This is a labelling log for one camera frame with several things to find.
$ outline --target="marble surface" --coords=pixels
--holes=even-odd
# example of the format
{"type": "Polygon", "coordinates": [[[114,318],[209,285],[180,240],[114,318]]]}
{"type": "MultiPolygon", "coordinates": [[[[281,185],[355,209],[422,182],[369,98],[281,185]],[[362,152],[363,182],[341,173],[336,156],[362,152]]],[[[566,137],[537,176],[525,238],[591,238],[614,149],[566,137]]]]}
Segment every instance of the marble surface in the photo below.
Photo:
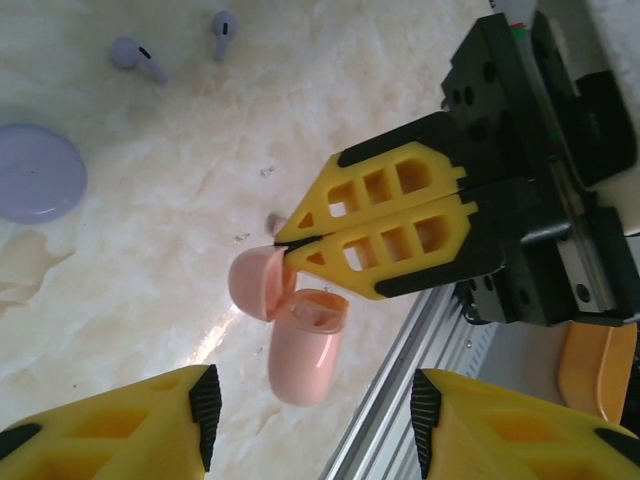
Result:
{"type": "Polygon", "coordinates": [[[227,269],[269,243],[267,215],[291,212],[330,154],[437,109],[449,58],[488,13],[485,0],[0,0],[0,124],[66,135],[89,172],[69,216],[0,220],[0,428],[216,363],[210,478],[316,478],[414,297],[351,298],[330,398],[300,409],[270,393],[270,327],[232,304],[227,269]],[[240,30],[221,64],[222,8],[240,30]],[[120,35],[168,85],[110,64],[120,35]]]}

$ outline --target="purple round lid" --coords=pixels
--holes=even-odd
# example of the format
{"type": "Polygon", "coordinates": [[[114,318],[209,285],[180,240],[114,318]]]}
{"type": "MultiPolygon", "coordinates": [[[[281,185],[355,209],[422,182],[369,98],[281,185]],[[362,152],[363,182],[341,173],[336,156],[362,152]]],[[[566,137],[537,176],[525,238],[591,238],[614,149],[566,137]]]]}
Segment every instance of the purple round lid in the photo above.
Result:
{"type": "Polygon", "coordinates": [[[87,169],[66,138],[43,127],[0,127],[0,217],[49,222],[69,213],[87,188],[87,169]]]}

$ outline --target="lavender earbud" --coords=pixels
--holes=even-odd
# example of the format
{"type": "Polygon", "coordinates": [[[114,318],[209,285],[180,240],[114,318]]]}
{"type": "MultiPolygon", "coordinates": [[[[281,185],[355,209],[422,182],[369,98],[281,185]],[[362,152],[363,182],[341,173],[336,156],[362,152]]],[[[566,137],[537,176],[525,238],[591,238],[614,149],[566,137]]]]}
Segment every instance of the lavender earbud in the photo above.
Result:
{"type": "Polygon", "coordinates": [[[231,12],[218,12],[213,17],[213,33],[218,36],[216,43],[216,59],[224,60],[229,42],[238,31],[238,22],[231,12]]]}
{"type": "Polygon", "coordinates": [[[167,76],[160,68],[160,65],[133,38],[116,38],[111,46],[111,58],[116,65],[124,69],[135,68],[139,63],[142,63],[147,67],[156,82],[161,85],[167,83],[167,76]]]}

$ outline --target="pink earbud case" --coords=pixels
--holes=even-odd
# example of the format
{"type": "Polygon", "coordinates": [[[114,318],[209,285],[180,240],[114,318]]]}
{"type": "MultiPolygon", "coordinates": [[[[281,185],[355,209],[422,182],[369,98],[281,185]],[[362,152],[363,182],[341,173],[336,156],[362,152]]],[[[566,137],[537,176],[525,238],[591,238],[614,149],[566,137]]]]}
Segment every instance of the pink earbud case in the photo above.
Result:
{"type": "Polygon", "coordinates": [[[229,292],[240,310],[273,322],[269,382],[283,402],[309,407],[328,395],[349,304],[322,290],[295,291],[297,274],[284,267],[285,248],[240,254],[229,292]]]}

